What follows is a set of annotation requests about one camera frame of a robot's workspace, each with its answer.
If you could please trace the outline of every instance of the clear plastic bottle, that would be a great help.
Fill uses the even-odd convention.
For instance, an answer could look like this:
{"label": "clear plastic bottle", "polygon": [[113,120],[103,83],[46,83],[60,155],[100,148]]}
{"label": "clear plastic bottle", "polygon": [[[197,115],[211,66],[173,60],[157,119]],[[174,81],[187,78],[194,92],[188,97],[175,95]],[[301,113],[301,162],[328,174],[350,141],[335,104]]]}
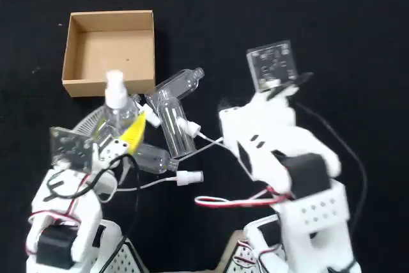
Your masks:
{"label": "clear plastic bottle", "polygon": [[160,100],[159,92],[161,90],[167,90],[170,92],[171,96],[177,99],[182,99],[189,93],[192,93],[199,86],[199,80],[202,79],[204,75],[205,72],[200,67],[195,70],[181,70],[168,80],[161,82],[155,88],[154,92],[146,94],[146,101],[153,110],[157,110]]}
{"label": "clear plastic bottle", "polygon": [[141,143],[134,154],[139,169],[152,174],[162,174],[167,170],[177,171],[179,162],[170,154],[156,146]]}
{"label": "clear plastic bottle", "polygon": [[159,92],[158,116],[162,121],[167,147],[172,158],[187,155],[196,150],[193,139],[178,125],[178,119],[186,120],[185,113],[177,98],[169,90]]}
{"label": "clear plastic bottle", "polygon": [[99,147],[105,147],[112,138],[122,135],[135,122],[138,111],[128,96],[122,72],[108,71],[104,113],[92,133]]}

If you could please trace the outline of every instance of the open cardboard box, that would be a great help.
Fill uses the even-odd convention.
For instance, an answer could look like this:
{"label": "open cardboard box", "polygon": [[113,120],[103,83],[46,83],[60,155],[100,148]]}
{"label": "open cardboard box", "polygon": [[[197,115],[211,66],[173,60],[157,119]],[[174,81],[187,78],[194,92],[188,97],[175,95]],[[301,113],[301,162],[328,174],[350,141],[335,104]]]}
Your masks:
{"label": "open cardboard box", "polygon": [[121,70],[129,93],[155,87],[152,11],[71,13],[63,86],[71,97],[104,96],[105,73]]}

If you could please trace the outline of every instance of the black fabric surface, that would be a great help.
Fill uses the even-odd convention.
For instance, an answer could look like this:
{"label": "black fabric surface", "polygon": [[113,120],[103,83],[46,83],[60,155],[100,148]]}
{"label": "black fabric surface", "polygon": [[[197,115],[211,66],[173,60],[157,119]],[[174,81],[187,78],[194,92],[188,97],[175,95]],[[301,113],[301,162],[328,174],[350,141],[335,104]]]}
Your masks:
{"label": "black fabric surface", "polygon": [[[369,196],[353,239],[363,271],[406,265],[408,0],[0,0],[2,272],[24,271],[30,202],[49,165],[49,127],[73,127],[103,102],[72,99],[61,85],[69,14],[122,9],[154,11],[158,82],[182,68],[204,68],[183,106],[214,138],[220,136],[220,100],[244,104],[254,92],[246,49],[291,40],[298,72],[315,73],[295,100],[326,117],[369,173]],[[356,164],[314,118],[297,114],[299,125],[339,154],[339,179],[353,210],[361,188]],[[160,130],[149,128],[146,140],[165,146]],[[214,268],[234,230],[271,212],[194,205],[197,195],[235,199],[262,186],[221,148],[181,167],[203,170],[205,182],[164,183],[141,193],[131,239],[150,270]],[[133,199],[118,193],[104,207],[105,217],[125,229]]]}

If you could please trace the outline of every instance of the white cable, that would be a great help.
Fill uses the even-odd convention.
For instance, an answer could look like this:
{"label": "white cable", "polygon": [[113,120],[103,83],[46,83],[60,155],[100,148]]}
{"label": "white cable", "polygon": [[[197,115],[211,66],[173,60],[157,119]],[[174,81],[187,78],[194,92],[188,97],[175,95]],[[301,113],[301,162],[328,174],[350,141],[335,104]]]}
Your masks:
{"label": "white cable", "polygon": [[102,204],[106,204],[109,201],[111,201],[112,198],[114,197],[115,193],[118,191],[118,182],[117,181],[115,181],[115,182],[116,182],[115,188],[114,188],[113,192],[111,193],[111,195],[107,199],[101,199],[100,197],[98,197]]}
{"label": "white cable", "polygon": [[[145,188],[151,187],[152,185],[157,185],[158,183],[161,183],[161,182],[175,182],[176,180],[177,180],[176,177],[162,178],[162,179],[160,179],[160,180],[157,180],[156,182],[150,182],[150,183],[148,183],[148,184],[146,184],[146,185],[142,185],[142,186],[141,186],[141,189],[145,189]],[[131,192],[131,191],[136,191],[136,190],[138,190],[137,187],[135,187],[135,188],[117,189],[116,191],[117,191],[117,192]]]}
{"label": "white cable", "polygon": [[227,149],[227,150],[230,152],[230,148],[228,148],[226,145],[224,145],[224,144],[222,144],[222,143],[219,143],[219,142],[217,142],[217,141],[215,141],[215,140],[213,140],[213,139],[210,139],[209,137],[206,137],[206,136],[205,136],[204,134],[202,134],[201,132],[199,132],[199,133],[197,134],[197,136],[198,136],[198,137],[201,137],[202,139],[205,139],[205,140],[208,141],[208,142],[211,142],[212,144],[219,145],[219,146],[221,146],[221,147]]}
{"label": "white cable", "polygon": [[230,201],[226,198],[216,198],[213,196],[197,196],[194,202],[197,205],[210,208],[233,208],[233,207],[252,207],[252,206],[271,206],[287,200],[287,196],[277,198],[261,199],[238,199]]}
{"label": "white cable", "polygon": [[[197,134],[199,137],[201,137],[202,139],[205,139],[206,141],[209,141],[211,144],[215,144],[215,145],[219,145],[225,149],[227,149],[229,152],[231,152],[230,148],[228,148],[226,145],[219,143],[218,141],[215,141],[213,139],[210,139],[209,137],[206,137],[204,134],[202,134],[201,132],[199,132]],[[252,178],[249,170],[246,168],[246,166],[244,165],[243,161],[240,158],[237,158],[237,161],[239,163],[239,165],[243,168],[243,170],[246,172],[247,176],[249,176],[250,178]]]}
{"label": "white cable", "polygon": [[263,196],[263,195],[266,194],[267,192],[268,192],[268,190],[267,190],[267,189],[264,189],[264,190],[258,192],[256,195],[253,195],[253,196],[252,196],[251,198],[249,198],[249,199],[259,198],[260,196]]}
{"label": "white cable", "polygon": [[191,158],[192,156],[195,156],[195,154],[200,153],[200,152],[202,152],[203,150],[207,150],[209,147],[212,147],[212,146],[215,145],[215,144],[219,144],[219,142],[221,142],[221,141],[223,141],[223,137],[220,137],[220,138],[218,138],[217,140],[215,140],[214,142],[212,142],[212,143],[210,143],[210,144],[207,144],[206,146],[204,146],[204,147],[202,147],[202,148],[196,150],[195,152],[192,152],[192,153],[190,153],[190,154],[188,154],[188,155],[186,155],[186,156],[184,156],[184,157],[178,159],[178,161],[181,162],[181,161],[183,161],[183,160],[186,160],[186,159],[188,159],[188,158]]}

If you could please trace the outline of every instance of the cable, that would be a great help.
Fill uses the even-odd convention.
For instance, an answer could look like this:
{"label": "cable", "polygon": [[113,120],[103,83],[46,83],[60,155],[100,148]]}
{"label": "cable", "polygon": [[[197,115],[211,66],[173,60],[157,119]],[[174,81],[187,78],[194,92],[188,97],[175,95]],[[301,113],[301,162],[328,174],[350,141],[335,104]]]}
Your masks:
{"label": "cable", "polygon": [[116,257],[116,255],[119,253],[120,249],[122,248],[123,244],[125,243],[125,241],[127,240],[127,238],[129,237],[129,235],[131,234],[132,230],[135,228],[136,225],[136,220],[137,220],[137,208],[138,208],[138,202],[139,202],[139,190],[141,189],[141,182],[139,179],[139,167],[135,161],[135,159],[133,158],[133,156],[131,156],[131,162],[133,164],[133,167],[135,168],[135,170],[137,171],[136,173],[136,177],[137,177],[137,190],[136,190],[136,198],[135,198],[135,207],[134,207],[134,214],[132,216],[132,220],[128,226],[127,231],[125,232],[125,234],[122,236],[122,239],[118,242],[118,245],[116,246],[115,250],[112,252],[112,254],[110,255],[110,257],[108,258],[108,260],[105,262],[104,266],[99,270],[99,273],[104,273],[106,271],[106,269],[108,268],[108,266],[111,264],[111,262],[114,260],[114,258]]}
{"label": "cable", "polygon": [[94,179],[88,184],[87,187],[83,188],[83,190],[81,190],[81,191],[79,191],[79,192],[76,192],[76,193],[74,193],[74,194],[72,194],[72,195],[62,195],[62,194],[60,194],[60,193],[57,193],[57,192],[54,190],[53,185],[51,184],[51,181],[52,181],[53,179],[57,178],[57,177],[58,177],[62,172],[64,172],[65,170],[62,170],[62,171],[57,172],[56,174],[52,175],[52,176],[50,177],[50,179],[47,181],[47,188],[50,190],[51,195],[52,195],[52,196],[55,196],[55,197],[57,197],[57,198],[62,198],[62,199],[75,199],[75,198],[79,198],[80,196],[83,196],[83,195],[85,195],[86,193],[88,193],[90,190],[94,189],[95,185],[98,183],[98,181],[99,181],[99,179],[102,177],[102,175],[103,175],[105,172],[109,171],[110,168],[112,167],[112,165],[114,165],[117,161],[119,161],[119,160],[121,160],[121,159],[123,159],[123,158],[125,158],[125,157],[128,157],[128,158],[131,160],[131,162],[132,162],[132,164],[133,164],[134,166],[137,165],[137,163],[136,163],[136,161],[135,161],[135,158],[134,158],[132,155],[130,155],[129,153],[125,153],[125,154],[123,154],[123,155],[117,156],[117,157],[114,158],[112,161],[110,161],[108,168],[102,169],[102,170],[100,170],[100,171],[98,172],[98,174],[96,174],[96,176],[94,177]]}
{"label": "cable", "polygon": [[109,195],[109,197],[107,199],[101,199],[100,197],[98,197],[98,198],[100,199],[100,202],[102,204],[106,204],[106,203],[110,202],[113,199],[113,197],[114,197],[114,195],[115,195],[115,193],[117,191],[118,191],[118,182],[116,182],[114,190],[112,191],[111,195]]}
{"label": "cable", "polygon": [[194,202],[208,208],[236,208],[236,207],[253,207],[253,206],[271,206],[287,200],[287,196],[277,198],[262,199],[239,199],[230,201],[226,198],[215,198],[213,196],[197,196]]}
{"label": "cable", "polygon": [[[199,132],[197,135],[198,135],[199,137],[201,137],[202,139],[205,139],[206,141],[211,142],[211,144],[219,145],[219,146],[221,146],[221,147],[227,149],[229,152],[231,152],[230,148],[228,148],[226,145],[224,145],[224,144],[218,142],[219,139],[218,139],[217,141],[215,141],[215,140],[213,140],[213,139],[210,139],[209,137],[206,137],[206,136],[205,136],[204,134],[202,134],[201,132]],[[239,165],[240,165],[240,166],[243,168],[243,170],[246,172],[246,174],[247,174],[250,178],[252,178],[252,176],[251,176],[249,170],[246,168],[246,166],[244,165],[243,161],[242,161],[240,158],[237,158],[237,157],[236,157],[236,159],[237,159]]]}
{"label": "cable", "polygon": [[[157,185],[158,183],[161,183],[161,182],[174,182],[176,180],[177,180],[177,177],[162,178],[160,180],[156,180],[155,182],[150,182],[150,183],[148,183],[146,185],[142,185],[139,189],[145,189],[145,188],[151,187],[152,185]],[[118,189],[117,191],[118,192],[131,192],[131,191],[136,191],[136,190],[138,190],[137,187]]]}
{"label": "cable", "polygon": [[263,270],[264,270],[265,272],[268,273],[268,270],[267,270],[266,266],[264,265],[263,260],[261,260],[261,257],[262,257],[264,254],[268,254],[268,253],[275,252],[276,250],[278,250],[278,249],[280,248],[280,246],[281,246],[280,244],[277,244],[275,247],[273,247],[273,248],[271,248],[271,249],[265,249],[264,251],[261,251],[261,252],[259,253],[259,255],[258,255],[258,261],[260,262],[260,264],[261,264],[261,266],[263,267]]}
{"label": "cable", "polygon": [[54,210],[40,210],[40,211],[33,212],[32,214],[30,214],[30,216],[28,218],[28,222],[31,224],[32,221],[33,221],[34,216],[38,215],[38,214],[47,214],[47,215],[51,216],[54,219],[70,220],[72,222],[76,222],[77,224],[81,223],[81,221],[78,220],[76,217],[73,217],[73,216],[68,215],[68,214],[62,214],[62,213],[54,211]]}
{"label": "cable", "polygon": [[217,140],[214,141],[214,143],[210,143],[210,144],[208,144],[208,145],[206,145],[206,146],[204,146],[204,147],[202,147],[202,148],[200,148],[200,149],[194,151],[193,153],[190,153],[190,154],[188,154],[188,155],[186,155],[186,156],[184,156],[184,157],[178,159],[178,161],[181,162],[181,161],[186,160],[186,159],[188,159],[188,158],[190,158],[190,157],[192,157],[192,156],[195,156],[195,154],[200,153],[200,152],[202,152],[203,150],[207,150],[209,147],[212,147],[213,145],[216,145],[216,143],[219,143],[219,142],[221,142],[221,141],[223,141],[223,137],[218,138]]}
{"label": "cable", "polygon": [[[232,261],[235,263],[235,265],[238,265],[240,268],[243,268],[243,269],[248,269],[248,268],[251,268],[251,267],[256,265],[256,262],[248,260],[248,259],[246,259],[244,257],[240,257],[240,256],[233,256]],[[248,264],[249,266],[246,267],[245,265],[242,265],[241,263],[238,263],[237,261],[242,261],[242,262]]]}
{"label": "cable", "polygon": [[266,194],[267,192],[269,192],[268,189],[263,189],[262,191],[258,192],[257,194],[253,195],[251,198],[249,199],[256,199],[259,198],[260,196],[263,196],[264,194]]}
{"label": "cable", "polygon": [[362,209],[365,205],[366,196],[368,192],[368,177],[367,177],[367,173],[366,173],[364,164],[359,159],[358,155],[348,146],[348,144],[346,144],[346,142],[331,127],[331,125],[328,123],[326,119],[324,119],[322,116],[320,116],[318,113],[314,112],[310,108],[300,104],[299,102],[297,102],[297,106],[299,106],[307,114],[317,118],[325,126],[325,128],[327,128],[327,130],[338,140],[338,142],[340,142],[340,144],[345,148],[345,150],[354,158],[354,160],[358,164],[359,171],[361,172],[361,175],[362,175],[362,191],[360,194],[358,205],[353,214],[353,219],[352,219],[351,226],[350,226],[351,234],[353,234],[359,222],[360,216],[362,214]]}
{"label": "cable", "polygon": [[[81,186],[87,181],[88,177],[89,177],[88,174],[84,176],[84,178],[83,178],[83,179],[81,180],[81,182],[79,183],[76,192],[79,191],[79,189],[81,188]],[[70,206],[68,207],[68,209],[67,209],[67,211],[66,211],[66,214],[67,214],[67,215],[71,215],[71,214],[72,214],[71,210],[74,208],[74,204],[75,204],[75,199],[73,199],[73,200],[71,201]]]}

